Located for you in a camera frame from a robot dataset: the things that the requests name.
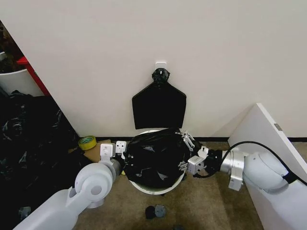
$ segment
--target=black trash bag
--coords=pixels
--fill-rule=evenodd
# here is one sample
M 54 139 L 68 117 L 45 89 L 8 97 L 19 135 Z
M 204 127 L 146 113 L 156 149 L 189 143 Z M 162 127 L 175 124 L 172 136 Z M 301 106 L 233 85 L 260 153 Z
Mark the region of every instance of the black trash bag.
M 183 173 L 179 163 L 196 155 L 201 144 L 191 152 L 184 143 L 178 128 L 135 136 L 124 153 L 124 171 L 129 180 L 152 188 L 169 188 Z
M 166 69 L 156 69 L 153 83 L 132 98 L 136 129 L 182 127 L 187 96 L 167 82 L 169 75 Z

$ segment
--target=yellow tape roll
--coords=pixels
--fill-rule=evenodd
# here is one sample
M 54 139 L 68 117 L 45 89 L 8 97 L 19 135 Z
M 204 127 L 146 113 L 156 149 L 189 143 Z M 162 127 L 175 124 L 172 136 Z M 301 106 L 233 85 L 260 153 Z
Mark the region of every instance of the yellow tape roll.
M 89 150 L 96 146 L 96 138 L 94 136 L 86 136 L 78 141 L 78 145 L 82 150 Z

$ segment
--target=floor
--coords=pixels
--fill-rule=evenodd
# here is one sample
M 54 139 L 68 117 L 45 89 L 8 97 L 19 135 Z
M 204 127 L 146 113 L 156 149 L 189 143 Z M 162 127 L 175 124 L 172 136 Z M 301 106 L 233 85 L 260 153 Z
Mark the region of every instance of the floor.
M 213 149 L 228 148 L 226 142 L 206 142 Z M 307 160 L 307 143 L 293 143 Z M 228 176 L 218 173 L 206 179 L 188 175 L 165 196 L 141 193 L 120 176 L 105 204 L 85 210 L 74 230 L 262 230 L 262 225 L 245 186 L 239 191 L 228 187 Z M 145 218 L 149 205 L 166 207 L 164 218 Z

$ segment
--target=black bag pile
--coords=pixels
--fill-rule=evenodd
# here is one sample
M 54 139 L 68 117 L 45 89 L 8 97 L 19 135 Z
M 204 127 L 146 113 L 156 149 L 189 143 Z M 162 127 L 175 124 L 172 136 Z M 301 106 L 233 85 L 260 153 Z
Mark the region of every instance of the black bag pile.
M 0 98 L 1 229 L 12 229 L 91 163 L 78 135 L 51 97 L 14 91 Z
M 152 188 L 171 187 L 183 173 L 179 163 L 196 155 L 201 144 L 193 141 L 190 151 L 184 143 L 178 128 L 135 136 L 124 153 L 124 171 L 129 180 Z

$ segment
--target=small black object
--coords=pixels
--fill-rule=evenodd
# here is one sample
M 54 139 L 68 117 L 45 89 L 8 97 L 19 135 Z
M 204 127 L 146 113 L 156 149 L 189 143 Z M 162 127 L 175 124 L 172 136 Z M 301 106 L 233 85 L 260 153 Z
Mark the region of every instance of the small black object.
M 153 83 L 132 98 L 134 124 L 140 128 L 181 128 L 186 95 L 167 82 L 170 73 L 156 69 Z
M 193 175 L 193 177 L 196 178 L 207 178 L 212 175 L 214 175 L 216 172 L 218 172 L 222 165 L 222 150 L 212 150 L 210 149 L 208 151 L 208 156 L 204 160 L 204 165 L 206 166 L 205 171 L 208 173 L 206 176 L 201 176 L 198 173 Z
M 154 206 L 148 206 L 145 209 L 145 215 L 146 215 L 146 219 L 153 219 L 155 218 L 155 213 L 154 213 L 155 209 Z

